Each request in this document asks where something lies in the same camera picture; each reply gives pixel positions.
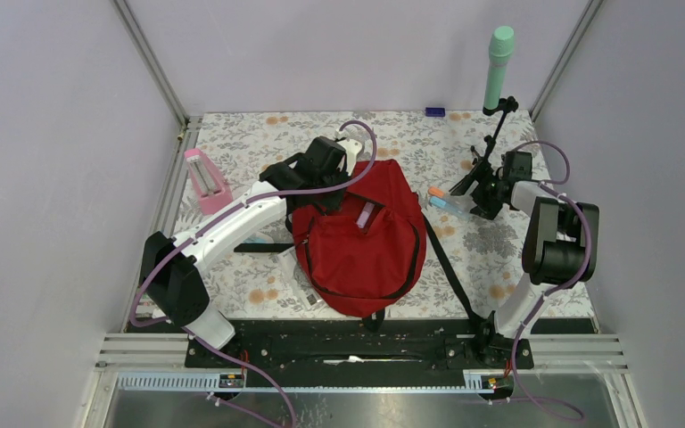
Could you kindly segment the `small white card pack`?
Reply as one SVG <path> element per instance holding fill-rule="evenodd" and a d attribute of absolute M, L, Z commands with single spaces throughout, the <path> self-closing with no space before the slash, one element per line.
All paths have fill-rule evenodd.
<path fill-rule="evenodd" d="M 292 288 L 296 298 L 306 309 L 314 309 L 321 299 L 301 268 L 295 250 L 288 249 L 280 252 L 276 258 L 283 277 Z"/>

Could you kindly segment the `red backpack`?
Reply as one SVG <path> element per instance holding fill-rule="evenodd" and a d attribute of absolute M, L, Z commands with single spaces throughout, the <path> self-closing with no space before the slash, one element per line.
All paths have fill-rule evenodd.
<path fill-rule="evenodd" d="M 396 160 L 377 160 L 371 170 L 356 164 L 364 177 L 345 189 L 338 210 L 326 213 L 304 206 L 286 215 L 301 268 L 327 305 L 359 317 L 376 331 L 386 308 L 416 285 L 432 248 L 452 291 L 477 327 L 475 313 L 439 238 L 421 210 L 417 195 Z M 367 225 L 356 220 L 366 202 L 376 206 Z"/>

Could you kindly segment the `pink highlighter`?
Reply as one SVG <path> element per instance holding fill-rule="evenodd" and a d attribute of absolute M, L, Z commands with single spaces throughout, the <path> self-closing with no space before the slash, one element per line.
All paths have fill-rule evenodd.
<path fill-rule="evenodd" d="M 364 228 L 376 206 L 372 202 L 366 202 L 356 220 L 358 228 Z"/>

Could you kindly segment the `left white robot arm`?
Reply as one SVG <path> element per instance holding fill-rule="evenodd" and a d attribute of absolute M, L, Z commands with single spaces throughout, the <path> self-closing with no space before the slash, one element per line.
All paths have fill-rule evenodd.
<path fill-rule="evenodd" d="M 144 243 L 138 297 L 149 297 L 167 321 L 207 343 L 207 355 L 231 366 L 241 354 L 235 328 L 212 303 L 204 277 L 264 226 L 305 204 L 341 198 L 363 144 L 349 137 L 316 137 L 305 152 L 267 167 L 241 196 L 196 226 Z"/>

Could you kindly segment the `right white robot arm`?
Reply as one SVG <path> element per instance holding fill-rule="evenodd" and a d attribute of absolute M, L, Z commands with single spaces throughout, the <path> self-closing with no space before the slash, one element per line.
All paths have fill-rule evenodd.
<path fill-rule="evenodd" d="M 451 195 L 466 195 L 470 213 L 480 218 L 494 219 L 504 208 L 522 211 L 529 218 L 521 251 L 524 273 L 514 292 L 492 315 L 494 333 L 475 345 L 479 361 L 497 367 L 511 355 L 507 338 L 529 333 L 554 293 L 592 276 L 599 209 L 574 202 L 532 179 L 532 155 L 528 152 L 507 152 L 497 169 L 478 152 L 472 155 L 472 168 L 451 188 Z"/>

